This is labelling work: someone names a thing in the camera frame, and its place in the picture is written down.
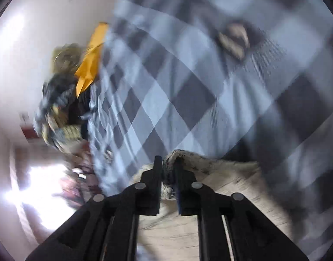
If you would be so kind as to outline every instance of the yellow envelope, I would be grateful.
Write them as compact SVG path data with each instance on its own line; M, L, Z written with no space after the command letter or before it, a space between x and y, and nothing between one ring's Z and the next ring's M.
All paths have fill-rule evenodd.
M79 97L81 92L87 90L97 75L100 53L107 29L108 24L103 22L100 22L96 27L93 35L90 38L83 62L74 74L79 78L76 87L77 97Z

